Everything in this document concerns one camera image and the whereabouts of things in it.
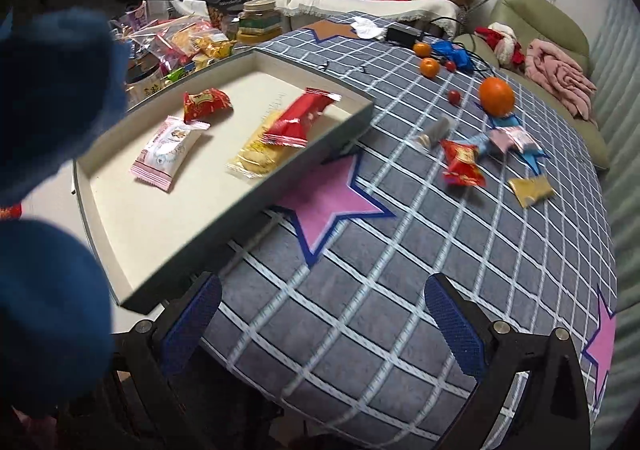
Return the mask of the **red festive snack packet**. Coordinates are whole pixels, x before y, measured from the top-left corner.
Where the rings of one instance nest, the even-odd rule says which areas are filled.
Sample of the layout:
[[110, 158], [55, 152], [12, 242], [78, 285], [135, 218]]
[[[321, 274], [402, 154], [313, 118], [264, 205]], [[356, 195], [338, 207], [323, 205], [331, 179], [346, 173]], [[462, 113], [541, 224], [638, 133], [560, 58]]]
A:
[[183, 120], [186, 123], [233, 108], [228, 95], [216, 88], [208, 88], [196, 93], [184, 92], [182, 103]]

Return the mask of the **gold wafer bar packet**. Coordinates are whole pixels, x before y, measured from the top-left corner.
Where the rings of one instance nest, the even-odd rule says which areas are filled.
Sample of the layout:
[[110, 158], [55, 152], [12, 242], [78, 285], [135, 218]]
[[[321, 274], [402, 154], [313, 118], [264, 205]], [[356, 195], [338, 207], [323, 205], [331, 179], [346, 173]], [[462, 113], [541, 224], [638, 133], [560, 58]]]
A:
[[522, 208], [531, 207], [555, 195], [554, 188], [545, 175], [533, 178], [512, 178], [508, 184]]

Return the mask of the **pink cranberry crisp packet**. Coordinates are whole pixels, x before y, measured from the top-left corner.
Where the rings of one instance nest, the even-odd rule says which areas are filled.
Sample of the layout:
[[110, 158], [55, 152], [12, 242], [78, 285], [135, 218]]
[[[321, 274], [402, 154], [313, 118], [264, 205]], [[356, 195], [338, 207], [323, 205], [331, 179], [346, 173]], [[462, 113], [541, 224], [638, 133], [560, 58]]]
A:
[[186, 155], [209, 127], [204, 121], [186, 123], [178, 117], [167, 116], [134, 160], [130, 173], [168, 192]]

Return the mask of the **light blue wafer bar packet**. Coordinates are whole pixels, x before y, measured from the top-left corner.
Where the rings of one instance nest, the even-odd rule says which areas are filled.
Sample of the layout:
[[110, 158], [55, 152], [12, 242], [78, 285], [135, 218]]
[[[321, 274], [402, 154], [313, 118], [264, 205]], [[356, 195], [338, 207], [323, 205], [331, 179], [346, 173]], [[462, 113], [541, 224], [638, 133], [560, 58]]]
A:
[[476, 148], [475, 159], [477, 161], [479, 161], [480, 158], [490, 155], [494, 149], [494, 144], [492, 144], [488, 134], [484, 132], [477, 133], [477, 135], [467, 139], [466, 144]]

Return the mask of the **yellow corn snack packet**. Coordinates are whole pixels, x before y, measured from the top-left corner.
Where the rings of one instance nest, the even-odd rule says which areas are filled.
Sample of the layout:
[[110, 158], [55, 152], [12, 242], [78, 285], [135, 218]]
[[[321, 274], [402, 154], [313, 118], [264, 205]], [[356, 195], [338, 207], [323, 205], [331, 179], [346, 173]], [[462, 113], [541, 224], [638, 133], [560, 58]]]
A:
[[262, 121], [250, 139], [228, 162], [227, 169], [230, 173], [247, 179], [262, 178], [273, 173], [296, 153], [295, 147], [282, 147], [262, 141], [262, 136], [281, 114], [282, 110], [274, 110]]

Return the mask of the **clear-wrapped dark snack stick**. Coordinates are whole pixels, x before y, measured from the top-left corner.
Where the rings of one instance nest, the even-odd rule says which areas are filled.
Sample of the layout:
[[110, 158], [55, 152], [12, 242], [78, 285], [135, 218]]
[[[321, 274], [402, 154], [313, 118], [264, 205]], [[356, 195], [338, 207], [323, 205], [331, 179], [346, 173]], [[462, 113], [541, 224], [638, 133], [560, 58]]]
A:
[[434, 150], [437, 145], [448, 138], [454, 122], [447, 116], [429, 123], [422, 131], [411, 138], [411, 141], [424, 152]]

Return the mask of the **long red snack bar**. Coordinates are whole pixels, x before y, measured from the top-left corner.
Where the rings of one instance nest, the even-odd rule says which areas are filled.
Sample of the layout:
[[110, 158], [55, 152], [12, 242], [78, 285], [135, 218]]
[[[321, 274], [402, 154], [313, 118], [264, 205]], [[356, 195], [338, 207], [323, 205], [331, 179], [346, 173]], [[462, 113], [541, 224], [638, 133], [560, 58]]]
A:
[[262, 142], [276, 147], [306, 147], [314, 122], [328, 106], [341, 99], [342, 96], [334, 92], [306, 88], [262, 134]]

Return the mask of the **pink wafer bar packet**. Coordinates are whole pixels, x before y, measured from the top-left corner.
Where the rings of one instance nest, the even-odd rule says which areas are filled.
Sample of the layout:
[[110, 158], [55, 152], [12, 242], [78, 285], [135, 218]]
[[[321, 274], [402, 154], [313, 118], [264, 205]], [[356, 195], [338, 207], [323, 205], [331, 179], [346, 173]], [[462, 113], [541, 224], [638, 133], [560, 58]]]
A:
[[511, 136], [504, 128], [491, 129], [488, 137], [491, 143], [494, 144], [502, 154], [506, 154], [514, 145]]

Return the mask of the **pile of bagged snacks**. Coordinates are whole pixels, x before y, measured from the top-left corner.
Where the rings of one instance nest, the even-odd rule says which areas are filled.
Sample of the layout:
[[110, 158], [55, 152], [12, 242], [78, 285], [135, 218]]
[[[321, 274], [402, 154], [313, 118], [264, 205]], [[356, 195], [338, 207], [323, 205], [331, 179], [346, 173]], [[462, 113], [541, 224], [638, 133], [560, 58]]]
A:
[[129, 46], [125, 81], [129, 106], [229, 58], [236, 43], [214, 27], [208, 17], [198, 14], [163, 22], [153, 20], [138, 30], [122, 26], [114, 34]]

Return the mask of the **grey checkered tablecloth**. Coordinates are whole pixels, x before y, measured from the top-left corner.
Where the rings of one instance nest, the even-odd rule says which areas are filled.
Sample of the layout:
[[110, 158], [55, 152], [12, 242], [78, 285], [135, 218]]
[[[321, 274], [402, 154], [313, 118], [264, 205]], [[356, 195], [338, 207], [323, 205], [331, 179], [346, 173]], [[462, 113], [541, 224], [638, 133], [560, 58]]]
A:
[[[377, 449], [430, 448], [474, 382], [425, 308], [436, 271], [490, 318], [525, 333], [557, 326], [585, 347], [598, 326], [598, 291], [617, 301], [615, 261], [600, 182], [574, 128], [516, 86], [515, 115], [547, 154], [555, 195], [522, 208], [508, 181], [529, 167], [514, 154], [484, 158], [484, 188], [442, 180], [444, 156], [411, 141], [444, 115], [452, 136], [489, 128], [475, 76], [419, 74], [406, 49], [306, 29], [266, 50], [352, 84], [375, 103], [357, 184], [395, 214], [341, 222], [306, 265], [290, 219], [258, 215], [232, 240], [233, 265], [203, 348], [238, 378], [321, 427]], [[459, 106], [449, 90], [461, 94]]]

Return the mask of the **pink star cutout right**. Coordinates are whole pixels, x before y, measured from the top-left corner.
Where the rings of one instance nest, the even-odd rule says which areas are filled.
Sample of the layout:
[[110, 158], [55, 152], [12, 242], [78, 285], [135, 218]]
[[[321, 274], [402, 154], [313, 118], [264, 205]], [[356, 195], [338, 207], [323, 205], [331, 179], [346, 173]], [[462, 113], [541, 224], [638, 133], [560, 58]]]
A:
[[600, 404], [604, 395], [608, 374], [610, 374], [616, 331], [616, 314], [606, 303], [601, 291], [598, 291], [598, 326], [582, 354], [596, 368], [596, 386], [594, 386], [594, 402]]

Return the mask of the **green-sided cardboard tray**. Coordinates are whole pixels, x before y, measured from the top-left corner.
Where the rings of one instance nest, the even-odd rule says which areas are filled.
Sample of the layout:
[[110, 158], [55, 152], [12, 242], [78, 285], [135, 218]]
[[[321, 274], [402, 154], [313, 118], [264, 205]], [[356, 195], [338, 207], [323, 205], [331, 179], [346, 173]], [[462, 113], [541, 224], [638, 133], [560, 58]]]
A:
[[[182, 96], [218, 88], [232, 109], [186, 154], [175, 182], [163, 191], [130, 171], [146, 142], [169, 115], [182, 115]], [[309, 132], [309, 143], [265, 178], [228, 167], [274, 110], [284, 110], [307, 88], [336, 93]], [[202, 269], [250, 217], [274, 203], [307, 170], [358, 138], [370, 125], [370, 94], [315, 65], [254, 48], [174, 84], [128, 110], [74, 162], [79, 212], [115, 303], [151, 312], [177, 293], [183, 277]]]

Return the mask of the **pink star cutout near tray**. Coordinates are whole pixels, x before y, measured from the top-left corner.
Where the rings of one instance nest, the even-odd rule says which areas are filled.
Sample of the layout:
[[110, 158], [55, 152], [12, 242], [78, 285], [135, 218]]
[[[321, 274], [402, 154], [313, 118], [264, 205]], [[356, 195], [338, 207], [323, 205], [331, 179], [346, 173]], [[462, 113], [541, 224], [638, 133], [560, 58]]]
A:
[[290, 219], [309, 268], [341, 222], [395, 217], [357, 184], [362, 158], [358, 150], [320, 164], [271, 206]]

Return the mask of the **large orange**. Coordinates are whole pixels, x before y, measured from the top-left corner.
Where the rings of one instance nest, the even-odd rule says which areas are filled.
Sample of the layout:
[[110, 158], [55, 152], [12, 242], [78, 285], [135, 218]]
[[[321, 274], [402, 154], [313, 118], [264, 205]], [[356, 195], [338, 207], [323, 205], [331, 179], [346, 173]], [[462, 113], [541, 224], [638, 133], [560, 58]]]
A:
[[505, 81], [498, 77], [488, 77], [480, 83], [478, 98], [480, 106], [492, 117], [504, 117], [514, 110], [514, 92]]

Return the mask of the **red white plush toy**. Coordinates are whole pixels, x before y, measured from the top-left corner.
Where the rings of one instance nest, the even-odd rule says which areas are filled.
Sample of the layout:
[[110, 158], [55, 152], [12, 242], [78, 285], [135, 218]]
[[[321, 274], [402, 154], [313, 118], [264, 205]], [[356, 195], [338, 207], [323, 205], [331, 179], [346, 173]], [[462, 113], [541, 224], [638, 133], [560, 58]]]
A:
[[518, 37], [510, 26], [495, 22], [488, 27], [475, 28], [474, 34], [486, 42], [501, 67], [523, 72], [525, 55]]

